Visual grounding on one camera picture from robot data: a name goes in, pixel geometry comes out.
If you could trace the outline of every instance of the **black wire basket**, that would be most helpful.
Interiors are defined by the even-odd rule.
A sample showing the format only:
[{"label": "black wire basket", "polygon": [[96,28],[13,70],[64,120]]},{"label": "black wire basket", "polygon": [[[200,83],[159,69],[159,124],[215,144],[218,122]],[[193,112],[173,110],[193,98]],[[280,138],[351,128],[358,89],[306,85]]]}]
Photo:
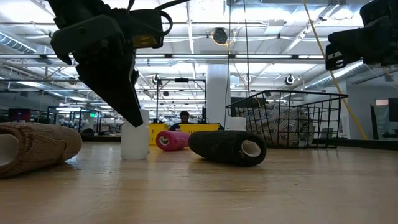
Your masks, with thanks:
[{"label": "black wire basket", "polygon": [[327,149],[338,145],[341,102],[347,97],[317,91],[266,90],[227,109],[230,117],[245,117],[247,131],[264,138],[268,147]]}]

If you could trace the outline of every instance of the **white cardboard core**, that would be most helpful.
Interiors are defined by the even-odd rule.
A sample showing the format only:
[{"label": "white cardboard core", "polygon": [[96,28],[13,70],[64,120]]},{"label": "white cardboard core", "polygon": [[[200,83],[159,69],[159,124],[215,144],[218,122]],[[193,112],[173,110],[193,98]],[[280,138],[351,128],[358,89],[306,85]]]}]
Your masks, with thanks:
[{"label": "white cardboard core", "polygon": [[249,157],[257,157],[261,154],[260,147],[255,142],[249,140],[242,142],[242,151]]},{"label": "white cardboard core", "polygon": [[163,146],[167,146],[167,145],[169,144],[169,139],[167,139],[167,138],[165,138],[165,137],[163,137],[163,136],[161,136],[161,137],[159,138],[159,141],[160,141],[160,143],[161,143]]},{"label": "white cardboard core", "polygon": [[0,134],[0,166],[10,163],[18,154],[18,139],[11,134]]}]

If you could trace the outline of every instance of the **table surface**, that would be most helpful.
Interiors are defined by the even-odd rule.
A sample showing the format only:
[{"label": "table surface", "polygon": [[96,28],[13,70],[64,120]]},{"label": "table surface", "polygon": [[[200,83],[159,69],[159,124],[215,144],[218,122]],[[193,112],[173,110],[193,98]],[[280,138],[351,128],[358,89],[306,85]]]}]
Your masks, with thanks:
[{"label": "table surface", "polygon": [[0,180],[0,223],[397,223],[398,152],[269,150],[256,167],[120,143]]}]

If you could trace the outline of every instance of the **person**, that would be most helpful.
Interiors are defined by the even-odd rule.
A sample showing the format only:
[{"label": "person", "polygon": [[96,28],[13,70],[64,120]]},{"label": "person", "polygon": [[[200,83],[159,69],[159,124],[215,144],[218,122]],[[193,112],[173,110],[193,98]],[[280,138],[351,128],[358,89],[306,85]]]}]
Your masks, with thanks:
[{"label": "person", "polygon": [[179,131],[180,130],[180,124],[193,124],[193,123],[189,122],[189,113],[188,113],[188,111],[181,111],[180,119],[181,119],[181,122],[177,123],[177,124],[173,124],[169,128],[169,131]]}]

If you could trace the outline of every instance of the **column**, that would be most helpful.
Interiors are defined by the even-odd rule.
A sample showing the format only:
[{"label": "column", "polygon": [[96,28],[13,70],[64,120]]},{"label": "column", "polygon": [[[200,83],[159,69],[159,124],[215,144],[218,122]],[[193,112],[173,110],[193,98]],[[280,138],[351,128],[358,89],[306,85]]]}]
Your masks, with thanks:
[{"label": "column", "polygon": [[220,123],[224,126],[228,111],[225,107],[231,103],[229,86],[229,71],[227,65],[208,65],[207,88],[207,122]]}]

